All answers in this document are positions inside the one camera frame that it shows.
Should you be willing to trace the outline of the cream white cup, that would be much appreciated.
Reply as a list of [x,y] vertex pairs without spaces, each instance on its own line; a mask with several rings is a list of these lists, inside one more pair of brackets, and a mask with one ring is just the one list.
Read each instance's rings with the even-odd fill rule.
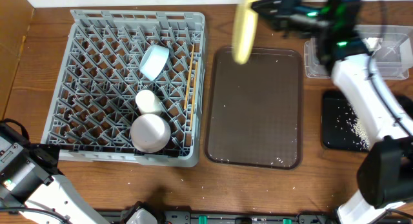
[[151,90],[141,90],[135,97],[136,105],[142,115],[162,113],[161,100]]

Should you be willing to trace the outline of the white paper napkin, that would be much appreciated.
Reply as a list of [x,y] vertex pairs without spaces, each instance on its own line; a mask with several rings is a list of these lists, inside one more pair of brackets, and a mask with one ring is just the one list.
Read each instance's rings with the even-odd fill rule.
[[383,40],[382,38],[378,38],[378,37],[368,37],[368,38],[362,39],[362,41],[367,46],[369,51],[379,50],[381,48],[382,40]]

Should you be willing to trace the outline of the wooden chopstick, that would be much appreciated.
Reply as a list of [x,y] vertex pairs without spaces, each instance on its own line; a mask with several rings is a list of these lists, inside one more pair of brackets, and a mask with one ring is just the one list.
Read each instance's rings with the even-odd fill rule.
[[190,66],[189,66],[189,71],[188,71],[188,79],[186,82],[186,92],[185,92],[185,103],[184,103],[184,109],[187,109],[187,104],[188,104],[188,96],[189,96],[189,91],[190,91],[190,81],[192,77],[192,65],[193,65],[193,60],[194,60],[194,49],[195,49],[195,43],[192,45],[192,51],[191,51],[191,58],[190,58]]
[[198,70],[198,61],[196,61],[196,69],[194,75],[194,84],[193,84],[193,94],[191,100],[191,113],[190,113],[190,131],[192,131],[193,115],[194,115],[194,104],[195,104],[195,95],[196,95],[196,83],[197,83],[197,70]]

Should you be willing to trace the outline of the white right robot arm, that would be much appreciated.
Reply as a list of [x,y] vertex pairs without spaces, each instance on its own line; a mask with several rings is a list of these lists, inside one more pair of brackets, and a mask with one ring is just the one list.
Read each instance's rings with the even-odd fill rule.
[[370,150],[358,191],[336,210],[338,223],[375,223],[412,201],[412,119],[384,82],[373,51],[356,31],[361,0],[260,0],[251,9],[276,31],[316,39],[316,56],[364,126]]

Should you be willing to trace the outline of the light blue saucer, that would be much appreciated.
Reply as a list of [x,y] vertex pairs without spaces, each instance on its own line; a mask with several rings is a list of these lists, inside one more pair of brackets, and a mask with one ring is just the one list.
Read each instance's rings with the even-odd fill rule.
[[140,62],[139,71],[153,81],[163,70],[168,56],[168,48],[159,45],[150,46]]

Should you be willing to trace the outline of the pink bowl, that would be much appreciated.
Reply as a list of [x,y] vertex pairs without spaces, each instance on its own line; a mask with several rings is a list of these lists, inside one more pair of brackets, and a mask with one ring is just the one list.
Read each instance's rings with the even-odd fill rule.
[[139,116],[130,128],[133,146],[140,152],[154,153],[163,149],[169,142],[171,130],[168,123],[155,114]]

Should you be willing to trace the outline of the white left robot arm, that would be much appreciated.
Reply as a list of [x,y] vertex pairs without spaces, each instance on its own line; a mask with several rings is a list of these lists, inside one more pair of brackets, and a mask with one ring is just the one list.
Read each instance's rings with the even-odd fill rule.
[[32,144],[17,121],[1,121],[1,212],[36,223],[108,223],[57,168],[59,151]]

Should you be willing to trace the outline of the yellow plate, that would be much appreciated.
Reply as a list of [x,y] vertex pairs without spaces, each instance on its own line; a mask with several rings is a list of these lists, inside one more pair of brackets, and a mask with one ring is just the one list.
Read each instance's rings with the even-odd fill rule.
[[251,54],[256,36],[258,14],[251,8],[257,0],[242,0],[237,5],[232,32],[232,57],[239,64],[245,64]]

